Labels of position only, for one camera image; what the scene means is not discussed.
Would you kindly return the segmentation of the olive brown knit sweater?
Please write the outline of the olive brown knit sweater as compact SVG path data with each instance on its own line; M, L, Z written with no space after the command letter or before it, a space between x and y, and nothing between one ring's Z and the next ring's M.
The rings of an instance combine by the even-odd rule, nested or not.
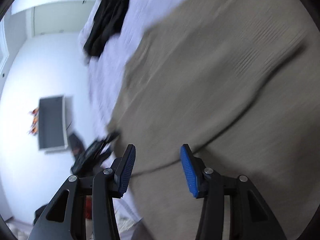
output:
M144 33L108 129L116 154L136 147L130 186L154 239L196 236L183 144L248 176L296 239L319 206L319 30L300 0L185 0Z

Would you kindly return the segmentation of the wall mounted television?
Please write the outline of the wall mounted television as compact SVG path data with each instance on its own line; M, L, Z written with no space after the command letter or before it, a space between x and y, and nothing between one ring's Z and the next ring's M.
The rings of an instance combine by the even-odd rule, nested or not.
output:
M39 150L63 151L68 147L65 96L40 98L38 120Z

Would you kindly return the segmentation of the lavender embossed bed blanket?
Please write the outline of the lavender embossed bed blanket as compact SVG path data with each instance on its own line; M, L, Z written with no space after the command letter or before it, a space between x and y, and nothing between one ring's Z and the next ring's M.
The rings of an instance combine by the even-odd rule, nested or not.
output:
M197 141L205 121L200 88L204 38L197 32L207 1L130 0L121 32L94 57L84 45L97 0L79 36L97 131L121 132L103 166L128 144L137 150L131 191L116 201L116 208L144 220L160 239L193 237L200 220L201 206L188 193L179 151L183 143Z

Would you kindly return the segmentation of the orange flower decoration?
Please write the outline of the orange flower decoration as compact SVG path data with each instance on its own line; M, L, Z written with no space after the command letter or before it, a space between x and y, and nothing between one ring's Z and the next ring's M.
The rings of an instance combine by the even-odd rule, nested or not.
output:
M37 135L38 134L38 122L39 122L39 107L33 109L30 112L30 114L33 117L33 122L31 124L29 134Z

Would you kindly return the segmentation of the black garment on bed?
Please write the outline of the black garment on bed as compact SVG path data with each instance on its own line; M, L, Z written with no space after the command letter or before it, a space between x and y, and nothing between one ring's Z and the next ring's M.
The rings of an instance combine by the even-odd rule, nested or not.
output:
M121 32L130 0L101 0L93 18L93 27L84 45L89 56L99 57L106 42Z

